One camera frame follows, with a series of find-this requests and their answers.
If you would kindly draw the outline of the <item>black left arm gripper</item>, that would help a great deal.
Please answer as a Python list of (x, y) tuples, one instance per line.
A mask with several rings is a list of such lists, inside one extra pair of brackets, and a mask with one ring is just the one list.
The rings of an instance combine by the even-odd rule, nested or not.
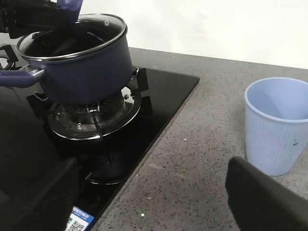
[(2, 0), (0, 32), (19, 38), (33, 32), (64, 28), (72, 24), (72, 1)]

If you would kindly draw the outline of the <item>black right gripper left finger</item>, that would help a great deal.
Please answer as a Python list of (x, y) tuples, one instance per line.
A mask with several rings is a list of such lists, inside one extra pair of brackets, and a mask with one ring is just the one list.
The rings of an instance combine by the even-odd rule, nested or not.
[(79, 187), (75, 158), (59, 163), (12, 197), (2, 197), (2, 231), (64, 231)]

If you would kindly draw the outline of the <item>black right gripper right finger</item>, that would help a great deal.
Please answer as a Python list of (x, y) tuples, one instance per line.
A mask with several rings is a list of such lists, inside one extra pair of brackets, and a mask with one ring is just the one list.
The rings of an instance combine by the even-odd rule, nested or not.
[(228, 205), (242, 231), (306, 231), (308, 202), (240, 157), (228, 163)]

